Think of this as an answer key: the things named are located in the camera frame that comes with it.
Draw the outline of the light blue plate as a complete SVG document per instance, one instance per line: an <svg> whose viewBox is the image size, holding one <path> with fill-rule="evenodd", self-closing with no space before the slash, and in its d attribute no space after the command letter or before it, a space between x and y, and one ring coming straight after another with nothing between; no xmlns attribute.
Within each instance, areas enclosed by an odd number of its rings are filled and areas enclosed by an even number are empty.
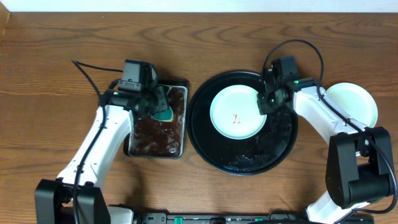
<svg viewBox="0 0 398 224"><path fill-rule="evenodd" d="M222 89L210 105L210 119L214 128L230 139L247 139L257 134L266 123L257 105L258 91L246 85L232 85Z"/></svg>
<svg viewBox="0 0 398 224"><path fill-rule="evenodd" d="M337 83L326 95L357 121L375 127L378 108L374 98L364 88L354 83Z"/></svg>

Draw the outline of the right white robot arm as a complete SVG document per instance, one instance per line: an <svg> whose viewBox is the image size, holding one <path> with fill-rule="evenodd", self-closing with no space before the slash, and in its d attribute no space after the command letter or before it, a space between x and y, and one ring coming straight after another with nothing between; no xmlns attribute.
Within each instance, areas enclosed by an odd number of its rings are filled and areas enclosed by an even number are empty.
<svg viewBox="0 0 398 224"><path fill-rule="evenodd" d="M305 214L314 223L342 223L358 212L388 213L397 203L397 179L390 135L350 117L326 96L320 84L299 74L261 75L257 95L261 114L288 107L305 118L328 144L326 192ZM384 210L367 205L391 196Z"/></svg>

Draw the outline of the green yellow scrub sponge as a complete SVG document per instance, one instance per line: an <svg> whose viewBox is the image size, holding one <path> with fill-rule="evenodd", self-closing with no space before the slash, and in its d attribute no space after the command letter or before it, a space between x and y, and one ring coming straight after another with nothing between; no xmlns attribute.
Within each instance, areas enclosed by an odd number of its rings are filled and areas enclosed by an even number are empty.
<svg viewBox="0 0 398 224"><path fill-rule="evenodd" d="M153 115L153 118L157 121L171 122L173 120L174 112L170 106L168 94L172 88L168 85L158 85L157 89L162 89L162 93L165 96L165 105L167 106L167 109L156 113L155 115Z"/></svg>

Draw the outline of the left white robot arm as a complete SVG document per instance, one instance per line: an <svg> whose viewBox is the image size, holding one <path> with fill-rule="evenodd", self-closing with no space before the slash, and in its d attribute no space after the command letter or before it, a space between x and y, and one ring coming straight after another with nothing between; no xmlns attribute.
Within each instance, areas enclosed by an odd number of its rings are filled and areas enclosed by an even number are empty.
<svg viewBox="0 0 398 224"><path fill-rule="evenodd" d="M107 205L102 189L123 142L136 121L169 108L170 88L108 89L99 96L95 121L73 159L55 180L35 190L37 223L133 223L134 210Z"/></svg>

